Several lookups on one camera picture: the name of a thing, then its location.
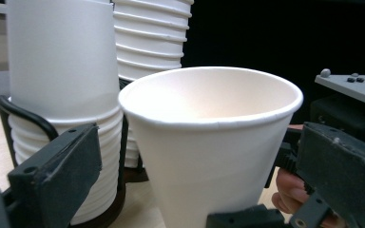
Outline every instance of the finger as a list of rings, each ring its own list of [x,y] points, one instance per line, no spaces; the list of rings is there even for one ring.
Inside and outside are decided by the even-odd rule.
[[[289,128],[301,130],[303,129],[303,124],[290,124]]]
[[[304,181],[285,169],[278,171],[276,182],[283,201],[286,198],[292,198],[299,202],[305,202],[309,198],[304,190]]]
[[[280,198],[282,203],[288,209],[289,211],[288,214],[294,214],[298,210],[298,208],[300,208],[301,205],[303,204],[302,202],[281,193],[280,193]]]
[[[322,221],[322,227],[324,228],[346,228],[346,222],[343,218],[339,218],[335,215],[329,215]]]
[[[276,182],[277,182],[277,187],[283,191],[288,191],[292,188],[304,187],[304,181],[301,178],[289,173],[287,170],[283,168],[280,168],[278,170]]]
[[[287,206],[284,204],[279,193],[274,193],[274,195],[272,195],[272,203],[274,203],[274,206],[281,212],[290,214],[289,208],[287,208]]]

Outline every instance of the black metal bracket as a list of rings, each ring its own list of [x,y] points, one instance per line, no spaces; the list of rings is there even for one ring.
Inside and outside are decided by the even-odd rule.
[[[297,169],[349,227],[365,227],[365,142],[330,126],[305,123]]]
[[[279,210],[257,205],[235,213],[209,215],[206,228],[282,228],[284,217]]]
[[[68,227],[102,169],[97,128],[71,128],[8,173],[0,228]]]
[[[1,122],[4,127],[5,136],[7,139],[8,147],[10,150],[10,157],[13,163],[13,166],[16,167],[18,165],[15,159],[15,151],[13,148],[13,139],[11,138],[11,127],[9,125],[9,115],[14,115],[16,117],[22,118],[28,122],[31,122],[37,126],[39,126],[47,135],[50,141],[53,141],[55,138],[58,137],[58,132],[56,131],[55,127],[49,123],[43,117],[32,113],[30,111],[25,110],[24,108],[17,106],[9,101],[9,98],[1,95],[0,96],[0,117]]]

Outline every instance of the dark background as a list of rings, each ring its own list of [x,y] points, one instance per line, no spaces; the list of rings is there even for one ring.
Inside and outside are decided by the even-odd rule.
[[[292,124],[334,93],[314,82],[322,69],[365,74],[365,1],[196,0],[191,13],[182,67],[247,67],[288,79],[304,94]]]

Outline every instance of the screw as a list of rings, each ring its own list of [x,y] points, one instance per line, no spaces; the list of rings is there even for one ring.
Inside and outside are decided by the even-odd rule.
[[[296,226],[297,227],[299,227],[299,228],[306,228],[307,227],[307,224],[306,224],[306,222],[304,222],[302,219],[300,219],[300,218],[296,218],[295,219],[295,224],[296,224]]]
[[[319,75],[323,78],[328,78],[331,75],[331,70],[329,68],[324,68]]]
[[[320,124],[325,124],[325,120],[323,116],[318,116],[318,121]]]

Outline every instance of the cup rim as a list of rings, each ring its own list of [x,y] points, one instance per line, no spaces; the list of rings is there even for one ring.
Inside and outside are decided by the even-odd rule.
[[[154,70],[170,70],[170,69],[176,69],[176,68],[181,68],[182,65],[175,65],[175,66],[154,66],[154,65],[144,65],[144,64],[138,64],[135,62],[131,62],[131,61],[127,61],[127,60],[123,60],[120,58],[117,58],[118,63],[122,63],[124,65],[129,65],[129,66],[133,66],[133,67],[139,67],[139,68],[146,68],[146,69],[154,69]]]
[[[30,154],[32,154],[31,151],[34,151],[34,153],[36,153],[39,150],[41,150],[41,148],[43,147],[43,146],[38,147],[38,146],[35,146],[35,145],[32,145],[32,144],[28,144],[27,142],[24,142],[24,141],[20,140],[18,138],[19,136],[17,136],[17,134],[12,133],[11,136],[13,137],[13,146],[15,144],[17,144],[17,146],[20,146],[20,147],[23,148],[23,151],[27,150],[28,152],[30,152]]]
[[[264,76],[273,78],[275,80],[281,81],[285,85],[289,86],[294,93],[296,94],[296,98],[289,103],[288,105],[272,110],[263,112],[260,114],[251,114],[245,116],[236,116],[236,117],[221,117],[221,118],[209,118],[209,119],[195,119],[195,120],[164,120],[159,117],[153,116],[145,116],[141,113],[133,110],[133,107],[127,101],[127,95],[130,93],[136,86],[140,84],[144,84],[154,78],[163,77],[164,75],[168,75],[173,73],[174,71],[192,71],[192,70],[215,70],[215,69],[224,69],[224,70],[239,70],[245,72],[253,72],[262,74]],[[119,94],[119,102],[120,105],[126,114],[126,116],[131,116],[139,119],[147,124],[153,125],[158,128],[167,128],[167,129],[175,129],[175,130],[193,130],[193,131],[202,131],[202,130],[217,130],[217,129],[232,129],[232,128],[242,128],[251,125],[259,125],[265,124],[273,121],[277,121],[283,119],[291,114],[293,114],[296,110],[298,110],[303,101],[303,95],[301,90],[294,85],[293,83],[280,78],[279,76],[266,73],[259,70],[241,68],[241,67],[231,67],[231,66],[194,66],[194,67],[186,67],[179,69],[171,69],[168,71],[163,71],[159,73],[154,73],[148,75],[146,77],[135,80],[133,83],[127,85]]]
[[[195,3],[195,1],[194,1],[194,0],[183,0],[183,1],[188,2],[188,3],[189,3],[189,4],[191,4],[191,5],[193,5],[193,4]]]
[[[16,134],[21,135],[25,138],[30,138],[32,140],[36,140],[39,142],[49,142],[48,136],[41,130],[41,132],[30,132],[27,131],[25,128],[22,127],[21,124],[18,124],[13,118],[18,118],[19,120],[22,120],[20,117],[16,116],[9,116],[9,125],[11,128],[11,131],[15,131]]]
[[[152,38],[152,39],[160,39],[160,40],[173,41],[173,42],[179,42],[179,43],[183,43],[183,42],[187,41],[186,37],[179,37],[179,36],[172,36],[172,35],[168,35],[168,34],[140,31],[140,30],[135,30],[135,29],[131,29],[131,28],[123,28],[123,27],[114,26],[114,30],[123,32],[123,33],[136,35],[136,36],[148,37],[148,38]]]
[[[124,76],[122,74],[118,74],[118,77],[120,77],[120,79],[124,79],[127,80],[129,82],[135,82],[137,79],[139,79],[140,77],[130,77],[130,76]]]
[[[136,53],[139,53],[142,55],[151,55],[151,56],[156,56],[156,57],[172,58],[172,59],[178,59],[178,58],[183,57],[183,52],[176,53],[176,54],[169,54],[169,53],[153,52],[153,51],[148,51],[148,50],[143,50],[143,49],[137,49],[134,47],[129,47],[129,46],[120,45],[120,44],[116,44],[115,46],[116,46],[116,48],[123,49],[125,51],[136,52]]]
[[[47,118],[47,121],[54,126],[88,124],[88,123],[93,123],[93,122],[99,123],[99,122],[102,122],[103,120],[113,117],[114,115],[121,115],[122,113],[120,112],[120,110],[121,110],[121,106],[118,104],[114,108],[108,110],[105,113],[101,113],[100,115],[94,115],[91,117],[78,118],[78,119],[73,119],[73,120]]]
[[[167,22],[164,20],[142,17],[142,16],[127,14],[127,13],[118,12],[118,11],[113,11],[112,14],[114,17],[120,17],[120,18],[123,18],[126,20],[131,20],[131,21],[147,22],[147,23],[154,24],[154,25],[160,25],[160,26],[171,27],[171,28],[176,28],[176,29],[184,29],[184,30],[189,29],[189,26],[187,26],[187,25],[179,25],[179,24]]]
[[[192,17],[191,12],[187,12],[187,11],[179,10],[179,9],[175,9],[175,8],[170,8],[170,7],[167,7],[167,6],[164,6],[164,5],[147,3],[147,2],[143,2],[143,1],[114,0],[114,3],[115,4],[120,3],[120,4],[125,4],[125,5],[139,6],[139,7],[144,7],[144,8],[154,9],[154,10],[164,10],[164,11],[167,11],[167,12],[179,14],[179,15],[184,16],[186,18]]]

